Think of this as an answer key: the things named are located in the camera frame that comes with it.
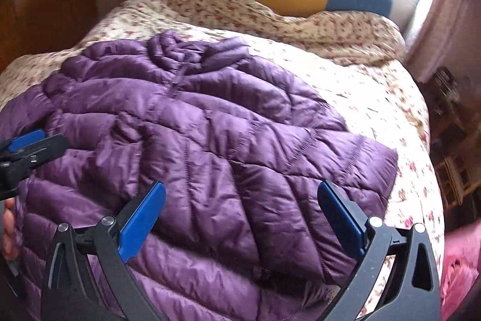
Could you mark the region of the person's left hand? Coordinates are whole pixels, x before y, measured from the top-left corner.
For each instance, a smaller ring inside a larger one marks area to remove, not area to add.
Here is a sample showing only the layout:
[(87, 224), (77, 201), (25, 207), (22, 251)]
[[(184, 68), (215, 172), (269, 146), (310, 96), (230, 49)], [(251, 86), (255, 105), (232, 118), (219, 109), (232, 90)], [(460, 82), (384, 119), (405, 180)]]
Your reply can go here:
[(16, 260), (19, 254), (19, 250), (16, 245), (16, 223), (14, 212), (15, 199), (6, 199), (4, 202), (4, 212), (2, 215), (2, 255), (7, 261)]

